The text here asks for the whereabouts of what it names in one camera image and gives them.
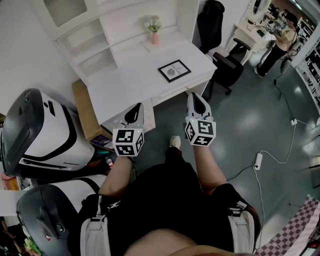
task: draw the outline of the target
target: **table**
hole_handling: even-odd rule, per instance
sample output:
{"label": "table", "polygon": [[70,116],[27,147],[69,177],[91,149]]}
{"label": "table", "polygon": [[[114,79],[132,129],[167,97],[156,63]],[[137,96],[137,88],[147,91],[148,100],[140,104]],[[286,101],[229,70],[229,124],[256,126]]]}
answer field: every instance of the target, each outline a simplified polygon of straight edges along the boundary
{"label": "table", "polygon": [[[241,22],[234,25],[236,26],[236,30],[234,31],[233,36],[228,41],[225,49],[228,53],[232,50],[232,48],[236,44],[234,42],[234,38],[237,38],[250,46],[251,50],[246,51],[246,54],[241,61],[241,64],[244,65],[249,60],[252,53],[256,53],[268,46],[270,41],[272,41],[272,35],[266,31],[264,25],[250,25],[247,22]],[[261,37],[257,33],[258,30],[262,30],[265,33],[265,36]]]}
{"label": "table", "polygon": [[[97,121],[109,131],[120,123],[118,114],[139,102],[144,106],[145,132],[150,131],[156,127],[154,106],[182,92],[202,95],[217,69],[188,41],[152,53],[138,43],[126,52],[121,67],[97,73],[87,86]],[[158,68],[176,60],[181,60],[191,73],[169,83]]]}

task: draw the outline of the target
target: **sneaker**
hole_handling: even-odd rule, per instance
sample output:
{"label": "sneaker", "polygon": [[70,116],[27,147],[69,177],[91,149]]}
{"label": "sneaker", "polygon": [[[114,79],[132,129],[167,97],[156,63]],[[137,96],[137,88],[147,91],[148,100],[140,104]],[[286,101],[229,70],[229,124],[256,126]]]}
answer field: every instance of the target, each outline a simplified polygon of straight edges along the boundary
{"label": "sneaker", "polygon": [[180,149],[181,139],[178,135],[174,135],[171,137],[169,148],[171,148],[171,147],[176,147],[178,150]]}
{"label": "sneaker", "polygon": [[256,66],[253,68],[253,71],[254,71],[254,72],[255,72],[259,77],[264,78],[263,76],[259,75],[259,73],[258,73],[258,70],[257,70],[257,67],[256,67]]}

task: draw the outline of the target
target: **white cable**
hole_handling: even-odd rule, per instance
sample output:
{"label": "white cable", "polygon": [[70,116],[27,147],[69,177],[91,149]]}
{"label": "white cable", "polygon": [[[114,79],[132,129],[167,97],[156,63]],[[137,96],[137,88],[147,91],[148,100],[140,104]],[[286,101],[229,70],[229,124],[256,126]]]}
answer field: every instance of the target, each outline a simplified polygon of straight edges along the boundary
{"label": "white cable", "polygon": [[258,249],[261,247],[261,237],[262,237],[262,231],[264,229],[264,224],[265,224],[265,209],[264,209],[264,201],[262,200],[262,192],[261,192],[261,185],[260,182],[258,180],[258,175],[257,175],[257,171],[255,170],[255,167],[252,167],[254,173],[255,173],[255,177],[256,177],[256,181],[258,182],[259,185],[259,191],[260,191],[260,199],[261,199],[261,206],[262,206],[262,226],[261,226],[261,232],[260,232],[260,242],[259,242],[259,247]]}
{"label": "white cable", "polygon": [[288,156],[286,157],[286,159],[285,159],[284,162],[279,162],[279,161],[278,161],[277,159],[275,159],[269,152],[267,152],[267,151],[265,151],[265,150],[261,150],[261,151],[260,151],[260,154],[261,154],[262,152],[265,152],[265,153],[267,153],[270,157],[272,157],[278,164],[285,164],[285,163],[288,161],[289,156],[290,156],[290,153],[291,153],[292,144],[294,143],[295,131],[296,131],[296,125],[294,125],[294,127],[293,127],[293,135],[292,135],[292,139],[291,139],[289,154],[288,154]]}
{"label": "white cable", "polygon": [[305,122],[302,122],[302,121],[300,121],[300,120],[298,120],[298,119],[297,119],[296,121],[299,122],[299,123],[301,123],[301,124],[304,124],[304,125],[310,127],[312,130],[316,131],[316,133],[320,135],[320,132],[317,131],[315,128],[311,127],[309,124],[307,124],[307,123],[305,123]]}

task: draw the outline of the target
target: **framed print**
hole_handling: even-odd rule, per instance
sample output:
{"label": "framed print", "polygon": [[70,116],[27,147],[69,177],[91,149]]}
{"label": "framed print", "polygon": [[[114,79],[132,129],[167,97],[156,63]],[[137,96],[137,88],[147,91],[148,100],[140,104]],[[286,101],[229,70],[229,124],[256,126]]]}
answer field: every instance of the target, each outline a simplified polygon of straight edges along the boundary
{"label": "framed print", "polygon": [[158,70],[169,83],[191,73],[191,70],[180,59],[160,67]]}

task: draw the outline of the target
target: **checkered mat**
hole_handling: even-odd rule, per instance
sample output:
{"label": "checkered mat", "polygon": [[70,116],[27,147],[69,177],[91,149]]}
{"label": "checkered mat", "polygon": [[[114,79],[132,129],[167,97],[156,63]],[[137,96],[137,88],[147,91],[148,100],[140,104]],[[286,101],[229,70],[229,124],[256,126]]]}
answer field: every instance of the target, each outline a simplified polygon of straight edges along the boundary
{"label": "checkered mat", "polygon": [[[301,238],[306,236],[308,230],[313,230],[317,225],[319,213],[319,201],[308,195],[304,205],[281,230],[281,232],[274,236],[270,242],[258,249],[255,254],[259,256],[284,256],[288,251],[290,253],[290,248],[294,244],[302,244]],[[313,225],[313,227],[308,225],[309,223],[314,222],[315,225]]]}

